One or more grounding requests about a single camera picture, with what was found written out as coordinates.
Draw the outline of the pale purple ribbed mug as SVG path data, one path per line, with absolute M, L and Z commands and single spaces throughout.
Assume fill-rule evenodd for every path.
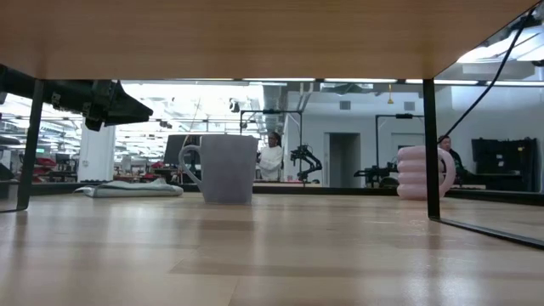
M 428 198 L 426 146 L 404 147 L 398 152 L 397 194 L 405 200 L 423 201 Z M 439 197 L 453 186 L 456 180 L 456 164 L 452 155 L 438 148 L 437 165 L 439 173 L 432 179 L 439 181 Z

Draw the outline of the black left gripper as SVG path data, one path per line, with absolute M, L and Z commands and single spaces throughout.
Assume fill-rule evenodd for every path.
M 106 126 L 149 121 L 153 110 L 112 80 L 55 80 L 50 82 L 50 104 L 58 111 L 102 116 Z

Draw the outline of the black aluminium table frame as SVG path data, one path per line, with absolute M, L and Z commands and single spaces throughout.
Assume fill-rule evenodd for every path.
M 30 188 L 30 196 L 49 196 L 72 193 L 85 184 L 80 183 L 45 183 L 33 184 Z M 327 195 L 327 196 L 397 196 L 395 189 L 367 189 L 367 188 L 322 188 L 310 187 L 287 187 L 287 186 L 264 186 L 255 185 L 254 194 L 271 195 Z M 451 189 L 446 197 L 476 200 L 493 201 L 510 204 L 528 205 L 535 207 L 544 207 L 544 194 L 531 192 L 512 192 L 499 190 L 460 190 Z

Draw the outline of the blue-grey mug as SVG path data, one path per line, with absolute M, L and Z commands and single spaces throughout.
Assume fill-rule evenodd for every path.
M 200 157 L 201 176 L 184 164 L 184 155 Z M 198 145 L 186 145 L 178 153 L 179 165 L 197 185 L 206 203 L 249 204 L 257 166 L 258 139 L 234 134 L 207 134 Z

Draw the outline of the black gantry frame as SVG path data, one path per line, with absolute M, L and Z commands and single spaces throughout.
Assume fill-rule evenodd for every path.
M 375 144 L 376 144 L 376 166 L 381 167 L 380 163 L 380 119 L 381 118 L 394 118 L 397 120 L 411 120 L 414 118 L 422 119 L 422 115 L 413 115 L 410 113 L 399 113 L 395 115 L 375 115 Z M 393 158 L 392 161 L 388 161 L 386 163 L 386 167 L 396 167 L 397 169 L 397 163 L 396 163 L 396 157 Z
M 294 133 L 298 137 L 298 144 L 302 144 L 302 113 L 295 110 L 242 110 L 239 115 L 239 134 L 249 133 L 258 139 L 258 154 L 260 150 L 268 144 L 268 137 L 271 132 L 277 132 L 281 137 L 283 148 L 283 165 L 280 170 L 279 181 L 262 180 L 258 167 L 256 170 L 256 180 L 266 183 L 285 183 L 289 181 L 299 181 L 297 177 L 285 174 L 285 167 L 290 160 L 289 136 Z M 296 160 L 294 166 L 300 166 L 300 161 Z

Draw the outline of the grey square plate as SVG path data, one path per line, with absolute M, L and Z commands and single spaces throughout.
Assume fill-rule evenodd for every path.
M 82 192 L 91 198 L 178 197 L 184 193 L 184 190 L 177 185 L 168 184 L 163 178 L 158 178 L 148 183 L 111 181 L 96 186 L 80 187 L 75 190 L 75 193 L 77 192 Z

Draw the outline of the black cabinet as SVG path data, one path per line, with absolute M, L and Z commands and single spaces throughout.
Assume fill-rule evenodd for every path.
M 488 190 L 537 192 L 536 139 L 472 139 L 474 172 Z

